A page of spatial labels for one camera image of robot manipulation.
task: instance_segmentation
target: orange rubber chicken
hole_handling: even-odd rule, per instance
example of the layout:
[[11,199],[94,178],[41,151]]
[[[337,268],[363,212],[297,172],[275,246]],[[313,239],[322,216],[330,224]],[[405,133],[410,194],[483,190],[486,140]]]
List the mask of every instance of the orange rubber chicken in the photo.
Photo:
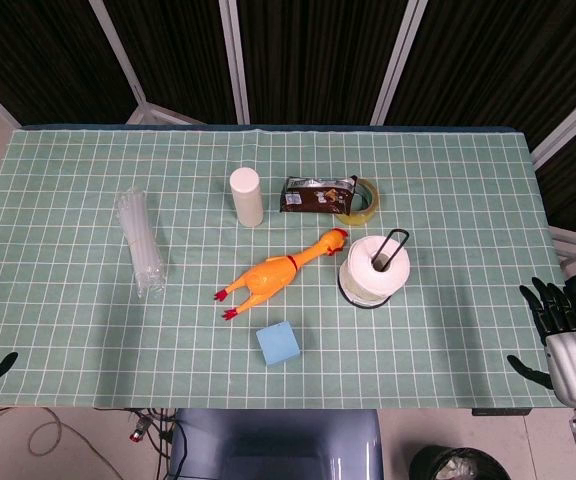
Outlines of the orange rubber chicken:
[[222,302],[230,292],[240,287],[248,287],[250,297],[237,308],[226,310],[223,318],[230,320],[250,307],[265,302],[279,290],[293,281],[301,267],[320,255],[334,255],[341,251],[346,241],[346,233],[341,228],[333,228],[324,233],[312,247],[296,255],[270,257],[255,265],[241,277],[215,294],[215,300]]

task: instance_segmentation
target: blue sponge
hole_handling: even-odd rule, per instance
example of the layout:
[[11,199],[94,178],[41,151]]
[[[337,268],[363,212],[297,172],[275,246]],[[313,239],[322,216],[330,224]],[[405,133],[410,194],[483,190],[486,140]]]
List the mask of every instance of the blue sponge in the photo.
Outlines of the blue sponge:
[[264,353],[266,365],[285,362],[299,355],[299,345],[288,322],[257,330],[257,340]]

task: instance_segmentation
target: brown snack bag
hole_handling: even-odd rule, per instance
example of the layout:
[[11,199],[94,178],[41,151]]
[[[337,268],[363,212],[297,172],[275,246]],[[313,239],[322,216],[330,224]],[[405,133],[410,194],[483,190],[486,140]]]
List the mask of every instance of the brown snack bag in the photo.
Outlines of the brown snack bag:
[[342,179],[288,177],[281,212],[350,213],[357,176]]

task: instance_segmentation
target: robotic arm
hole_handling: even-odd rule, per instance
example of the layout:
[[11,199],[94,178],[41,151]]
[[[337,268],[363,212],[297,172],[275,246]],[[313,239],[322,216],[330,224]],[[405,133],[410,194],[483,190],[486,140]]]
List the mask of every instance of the robotic arm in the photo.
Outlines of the robotic arm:
[[561,403],[575,409],[570,428],[576,444],[576,295],[538,278],[532,283],[541,300],[523,285],[519,290],[532,311],[550,374],[527,367],[514,355],[508,356],[508,362],[521,376],[554,390]]

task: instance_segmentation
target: tiled floor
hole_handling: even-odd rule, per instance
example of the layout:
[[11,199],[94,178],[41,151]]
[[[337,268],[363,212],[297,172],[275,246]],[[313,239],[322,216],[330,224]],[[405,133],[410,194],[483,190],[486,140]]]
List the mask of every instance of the tiled floor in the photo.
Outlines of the tiled floor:
[[[0,159],[10,136],[0,120]],[[147,441],[128,439],[135,419],[125,412],[55,409],[63,422],[84,434],[126,480],[154,479],[157,455]],[[527,417],[472,417],[469,410],[380,411],[387,480],[405,480],[414,453],[423,445],[470,446],[504,465],[513,480],[576,480],[576,450],[568,427],[568,409],[539,409]],[[51,418],[41,409],[15,409],[0,417],[0,479],[112,479],[108,467],[68,430],[45,457],[28,453],[31,432]],[[40,431],[33,448],[54,442],[54,427]]]

